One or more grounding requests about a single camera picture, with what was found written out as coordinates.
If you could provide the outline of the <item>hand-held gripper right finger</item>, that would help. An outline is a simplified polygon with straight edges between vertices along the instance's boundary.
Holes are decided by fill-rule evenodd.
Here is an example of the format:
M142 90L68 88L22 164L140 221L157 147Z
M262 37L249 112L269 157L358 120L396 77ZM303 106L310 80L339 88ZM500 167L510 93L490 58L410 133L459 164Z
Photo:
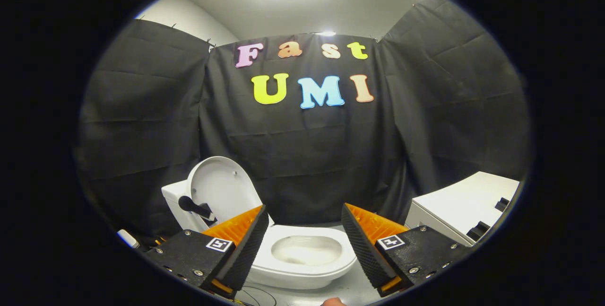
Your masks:
M429 226L408 228L343 203L341 223L357 261L380 297L410 289L465 259L471 246Z

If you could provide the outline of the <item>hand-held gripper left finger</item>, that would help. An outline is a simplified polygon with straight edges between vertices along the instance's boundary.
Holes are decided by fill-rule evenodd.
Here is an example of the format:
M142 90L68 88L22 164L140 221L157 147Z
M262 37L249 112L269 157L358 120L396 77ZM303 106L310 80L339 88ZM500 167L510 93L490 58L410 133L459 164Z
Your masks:
M144 252L160 271L209 294L235 299L268 229L261 204L205 231L183 230Z

